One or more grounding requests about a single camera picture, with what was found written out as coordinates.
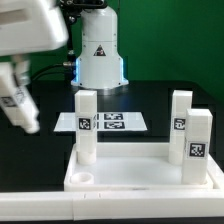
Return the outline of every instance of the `white block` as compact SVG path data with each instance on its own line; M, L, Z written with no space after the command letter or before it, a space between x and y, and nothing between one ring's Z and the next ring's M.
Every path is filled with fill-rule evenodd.
M81 131L76 135L76 147L78 152L96 152L97 146L97 131L84 132Z
M181 165L184 151L186 111L191 108L192 91L175 90L172 101L169 162Z
M207 109L187 110L182 184L205 184L212 115Z
M92 165L96 162L97 146L97 93L80 90L75 95L76 145L78 162Z
M91 116L97 113L96 91L80 90L75 94L75 111L77 116Z

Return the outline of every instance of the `white platform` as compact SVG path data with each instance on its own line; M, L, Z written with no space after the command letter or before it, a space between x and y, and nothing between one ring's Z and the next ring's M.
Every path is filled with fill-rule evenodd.
M0 221L224 217L224 174L214 160L209 156L206 184L181 185L168 148L98 143L97 163L88 167L76 164L74 147L67 192L1 193ZM71 183L77 173L87 174L78 179L86 184Z
M111 119L105 119L105 116L109 115ZM146 131L147 127L145 121L140 112L107 112L98 113L97 117L97 129L98 131ZM57 124L55 126L55 132L75 132L77 130L75 113L61 113Z

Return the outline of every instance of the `green wall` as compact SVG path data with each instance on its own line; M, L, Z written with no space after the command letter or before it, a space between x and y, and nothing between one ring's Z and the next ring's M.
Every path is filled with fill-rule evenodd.
M224 103L223 0L108 0L119 17L129 80L186 80ZM73 26L77 55L81 24ZM66 60L66 47L31 55L31 73Z

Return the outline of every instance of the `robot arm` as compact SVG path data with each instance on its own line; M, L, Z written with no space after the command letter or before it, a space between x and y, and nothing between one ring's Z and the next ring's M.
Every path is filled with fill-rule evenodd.
M15 64L0 63L0 106L11 123L27 133L39 130L39 112L21 81L29 62L15 55L57 49L67 38L55 0L0 1L0 56L14 56Z

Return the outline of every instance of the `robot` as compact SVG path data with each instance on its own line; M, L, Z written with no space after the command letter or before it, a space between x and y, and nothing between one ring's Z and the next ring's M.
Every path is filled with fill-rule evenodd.
M82 53L76 59L74 89L110 95L128 84L117 51L117 14L106 1L61 0L68 23L82 20Z
M54 0L0 1L0 56L12 56L12 62L0 63L0 106L11 123L27 133L39 130L39 112L25 87L29 61L24 55L57 49L67 39Z
M107 93L127 85L123 59L117 53L117 15L104 0L61 0L64 17L83 21L83 51L76 60L72 85ZM29 61L25 54L65 45L71 32L55 0L0 1L0 106L15 126L27 133L39 130L38 109L25 85Z

